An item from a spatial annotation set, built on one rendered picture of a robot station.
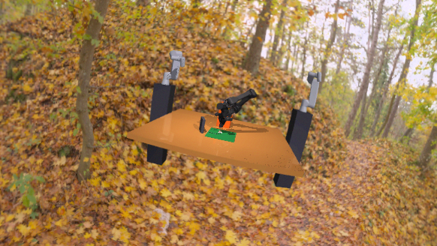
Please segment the green circuit board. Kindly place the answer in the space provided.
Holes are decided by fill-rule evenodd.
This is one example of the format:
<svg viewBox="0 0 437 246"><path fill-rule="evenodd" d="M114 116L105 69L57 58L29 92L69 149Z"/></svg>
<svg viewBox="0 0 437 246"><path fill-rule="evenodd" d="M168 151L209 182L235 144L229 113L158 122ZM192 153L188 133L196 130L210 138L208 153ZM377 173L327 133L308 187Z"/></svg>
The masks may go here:
<svg viewBox="0 0 437 246"><path fill-rule="evenodd" d="M227 130L220 130L220 129L216 129L216 128L211 127L209 129L209 132L207 132L207 134L205 135L205 137L211 137L211 138L214 138L214 139L224 140L224 141L228 141L228 142L233 142L234 143L236 134L237 133L230 132L230 131L227 131Z"/></svg>

